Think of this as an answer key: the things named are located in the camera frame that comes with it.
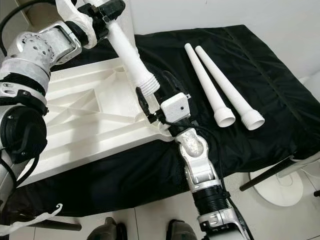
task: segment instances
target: metal joint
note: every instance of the metal joint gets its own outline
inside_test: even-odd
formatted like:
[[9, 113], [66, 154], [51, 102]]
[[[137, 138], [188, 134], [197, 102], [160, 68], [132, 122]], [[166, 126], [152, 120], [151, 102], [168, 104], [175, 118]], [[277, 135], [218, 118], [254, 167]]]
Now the metal joint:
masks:
[[[65, 39], [63, 39], [63, 37], [60, 41], [57, 39], [57, 32], [52, 31], [55, 28], [59, 29]], [[56, 52], [54, 63], [57, 65], [66, 63], [82, 52], [80, 41], [71, 29], [62, 21], [55, 22], [54, 24], [42, 29], [39, 33], [41, 34], [41, 37], [50, 44], [53, 51]]]
[[221, 181], [209, 160], [207, 141], [197, 135], [194, 128], [179, 134], [176, 139], [180, 143], [179, 150], [186, 163], [185, 175], [192, 193], [214, 185]]
[[234, 208], [226, 208], [198, 217], [198, 222], [209, 229], [216, 229], [226, 224], [234, 224], [238, 228], [244, 240], [249, 240], [247, 231], [244, 230]]

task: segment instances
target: black pole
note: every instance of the black pole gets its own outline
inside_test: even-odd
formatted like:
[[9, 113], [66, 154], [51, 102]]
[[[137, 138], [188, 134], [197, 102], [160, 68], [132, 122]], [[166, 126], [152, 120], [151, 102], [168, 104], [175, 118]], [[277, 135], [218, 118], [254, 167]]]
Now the black pole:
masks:
[[320, 197], [320, 190], [319, 190], [319, 191], [315, 191], [315, 192], [313, 193], [313, 195], [314, 195], [315, 197]]
[[82, 226], [80, 224], [72, 224], [60, 221], [44, 220], [36, 224], [30, 225], [30, 227], [43, 228], [43, 229], [59, 229], [69, 231], [80, 231]]
[[255, 178], [246, 182], [245, 184], [240, 186], [239, 189], [240, 189], [240, 191], [243, 192], [243, 191], [253, 187], [254, 185], [262, 182], [263, 180], [266, 180], [266, 179], [270, 178], [271, 176], [279, 173], [280, 171], [282, 171], [283, 169], [286, 169], [287, 167], [291, 166], [294, 163], [295, 162], [291, 161], [290, 158], [286, 158], [285, 160], [281, 161], [280, 163], [273, 166], [269, 170], [265, 171], [264, 173], [260, 174], [259, 176], [256, 176]]

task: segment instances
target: white cylinder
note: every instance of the white cylinder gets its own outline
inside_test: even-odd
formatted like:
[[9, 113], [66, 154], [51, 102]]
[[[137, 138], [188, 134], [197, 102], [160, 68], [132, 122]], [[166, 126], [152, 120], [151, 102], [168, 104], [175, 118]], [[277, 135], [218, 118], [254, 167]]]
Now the white cylinder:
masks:
[[134, 85], [141, 88], [144, 96], [149, 96], [156, 92], [160, 88], [160, 84], [156, 77], [147, 70], [118, 23], [112, 20], [108, 25], [108, 29], [107, 38], [131, 74]]
[[241, 116], [241, 121], [245, 127], [250, 131], [261, 127], [265, 123], [265, 119], [261, 116], [261, 114], [257, 110], [254, 110], [241, 96], [241, 94], [231, 84], [231, 82], [226, 78], [223, 72], [217, 67], [217, 65], [212, 61], [212, 59], [207, 55], [201, 46], [197, 46], [195, 51]]
[[231, 109], [225, 105], [190, 43], [184, 45], [184, 49], [189, 56], [204, 93], [209, 100], [212, 110], [214, 111], [214, 119], [216, 123], [221, 128], [232, 125], [236, 120], [235, 115], [232, 113]]

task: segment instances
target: floor tile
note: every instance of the floor tile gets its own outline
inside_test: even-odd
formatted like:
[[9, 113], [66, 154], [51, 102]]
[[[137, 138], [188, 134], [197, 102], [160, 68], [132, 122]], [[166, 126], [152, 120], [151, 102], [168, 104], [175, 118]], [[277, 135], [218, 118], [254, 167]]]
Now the floor tile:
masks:
[[314, 188], [320, 190], [320, 162], [316, 161], [302, 168]]
[[249, 180], [248, 173], [226, 177], [226, 188], [257, 240], [307, 240], [320, 235], [320, 199], [307, 176], [298, 172], [303, 182], [303, 197], [294, 206], [280, 207], [264, 200], [255, 189], [241, 192], [239, 186]]
[[25, 226], [10, 234], [9, 240], [34, 240], [35, 228]]
[[82, 225], [82, 229], [81, 231], [68, 231], [37, 227], [34, 240], [86, 240], [95, 228], [105, 223], [106, 217], [113, 217], [117, 223], [124, 223], [127, 227], [128, 239], [138, 240], [136, 216], [133, 208], [79, 218], [54, 217], [51, 220], [66, 223], [78, 222]]
[[316, 237], [313, 237], [313, 238], [309, 238], [308, 240], [320, 240], [320, 236], [316, 236]]
[[183, 220], [191, 225], [199, 240], [204, 236], [190, 192], [138, 206], [135, 212], [139, 240], [165, 240], [168, 223], [172, 219]]

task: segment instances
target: black wire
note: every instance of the black wire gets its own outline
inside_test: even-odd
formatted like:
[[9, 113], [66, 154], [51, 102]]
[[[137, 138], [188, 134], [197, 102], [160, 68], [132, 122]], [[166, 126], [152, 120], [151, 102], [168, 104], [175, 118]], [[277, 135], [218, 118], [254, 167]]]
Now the black wire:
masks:
[[6, 26], [6, 24], [9, 22], [9, 20], [14, 16], [16, 15], [17, 13], [19, 13], [21, 10], [29, 7], [29, 6], [32, 6], [34, 4], [39, 4], [39, 3], [48, 3], [48, 4], [52, 4], [52, 5], [55, 5], [56, 4], [56, 1], [54, 0], [33, 0], [33, 1], [29, 1], [27, 3], [24, 3], [18, 7], [16, 7], [14, 10], [12, 10], [3, 20], [2, 22], [0, 23], [0, 33], [1, 33], [1, 36], [0, 36], [0, 48], [4, 54], [4, 56], [7, 56], [7, 50], [4, 46], [4, 42], [3, 42], [3, 32], [4, 32], [4, 28]]
[[38, 165], [39, 157], [40, 156], [38, 155], [34, 158], [33, 163], [31, 165], [31, 167], [29, 168], [29, 170], [21, 178], [19, 178], [18, 181], [16, 181], [17, 186], [22, 184], [32, 174], [32, 172], [35, 170], [36, 166]]
[[[171, 125], [171, 126], [177, 126], [177, 127], [182, 127], [182, 128], [194, 128], [194, 129], [199, 129], [199, 130], [202, 130], [202, 131], [206, 131], [207, 133], [209, 133], [214, 141], [215, 141], [215, 144], [216, 144], [216, 148], [217, 148], [217, 153], [218, 153], [218, 164], [219, 164], [219, 170], [220, 170], [220, 181], [221, 181], [221, 186], [222, 186], [222, 189], [224, 191], [227, 191], [226, 190], [226, 185], [225, 185], [225, 180], [224, 180], [224, 168], [223, 168], [223, 159], [225, 159], [225, 152], [224, 152], [224, 149], [220, 146], [220, 143], [217, 139], [217, 137], [215, 136], [215, 134], [208, 128], [204, 127], [204, 126], [196, 126], [196, 125], [193, 125], [193, 124], [179, 124], [179, 123], [175, 123], [175, 122], [165, 122], [166, 124], [168, 125]], [[241, 220], [243, 221], [244, 223], [244, 226], [246, 228], [246, 231], [250, 237], [251, 240], [254, 239], [244, 217], [242, 216], [241, 212], [239, 211], [239, 209], [237, 208], [237, 206], [235, 205], [235, 203], [231, 200], [230, 197], [227, 198], [229, 203], [231, 204], [231, 206], [234, 208], [235, 212], [239, 215], [239, 217], [241, 218]]]
[[12, 179], [12, 182], [13, 182], [13, 189], [16, 189], [17, 187], [17, 178], [16, 178], [16, 175], [15, 173], [12, 171], [11, 167], [5, 162], [5, 160], [3, 160], [1, 158], [1, 155], [2, 155], [2, 150], [0, 150], [0, 164], [5, 168], [5, 170], [9, 173], [11, 179]]

